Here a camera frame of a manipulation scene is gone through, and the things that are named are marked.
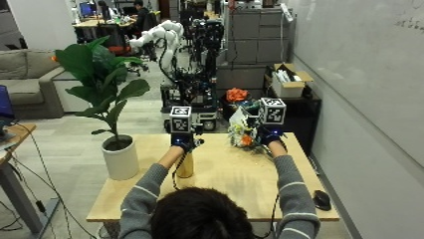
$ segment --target black glove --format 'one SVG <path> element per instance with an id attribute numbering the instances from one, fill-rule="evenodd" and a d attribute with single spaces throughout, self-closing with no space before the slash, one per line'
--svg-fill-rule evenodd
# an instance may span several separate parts
<path id="1" fill-rule="evenodd" d="M 267 128 L 265 126 L 261 126 L 257 129 L 257 141 L 267 146 L 273 141 L 279 141 L 281 145 L 283 146 L 285 150 L 287 151 L 287 147 L 286 144 L 283 143 L 283 141 L 281 140 L 281 134 L 283 134 L 282 129 L 281 128 Z"/>
<path id="2" fill-rule="evenodd" d="M 194 139 L 193 135 L 172 134 L 172 146 L 178 146 L 184 149 L 185 153 L 191 152 L 205 141 Z"/>

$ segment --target bottle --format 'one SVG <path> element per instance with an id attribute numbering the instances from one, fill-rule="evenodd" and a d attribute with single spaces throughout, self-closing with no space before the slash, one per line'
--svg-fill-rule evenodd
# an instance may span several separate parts
<path id="1" fill-rule="evenodd" d="M 186 155 L 186 159 L 181 165 L 181 167 L 177 169 L 177 176 L 181 178 L 188 178 L 194 175 L 194 155 L 189 152 Z"/>

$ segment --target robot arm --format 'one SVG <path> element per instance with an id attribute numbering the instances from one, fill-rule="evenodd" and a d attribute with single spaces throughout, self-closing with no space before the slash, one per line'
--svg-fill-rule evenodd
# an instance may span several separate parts
<path id="1" fill-rule="evenodd" d="M 172 59 L 176 53 L 176 50 L 181 44 L 181 38 L 185 32 L 184 25 L 181 23 L 174 23 L 170 20 L 165 21 L 157 27 L 150 29 L 148 32 L 142 33 L 140 39 L 130 40 L 132 48 L 141 48 L 152 41 L 158 39 L 165 39 L 168 42 L 166 51 L 161 58 L 161 64 L 165 72 L 172 71 Z"/>

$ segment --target gray sofa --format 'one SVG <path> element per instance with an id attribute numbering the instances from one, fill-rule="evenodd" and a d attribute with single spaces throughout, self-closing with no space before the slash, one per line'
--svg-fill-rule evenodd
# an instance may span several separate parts
<path id="1" fill-rule="evenodd" d="M 64 115 L 52 79 L 64 72 L 53 51 L 0 51 L 0 85 L 8 88 L 17 120 Z"/>

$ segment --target table leg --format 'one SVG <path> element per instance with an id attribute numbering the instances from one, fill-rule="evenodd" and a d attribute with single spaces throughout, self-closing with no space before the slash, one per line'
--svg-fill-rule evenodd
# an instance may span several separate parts
<path id="1" fill-rule="evenodd" d="M 110 239 L 118 239 L 121 226 L 120 222 L 104 222 L 105 229 L 108 231 L 108 234 L 110 236 Z"/>
<path id="2" fill-rule="evenodd" d="M 29 230 L 33 233 L 40 232 L 43 223 L 9 163 L 0 168 L 0 185 Z"/>

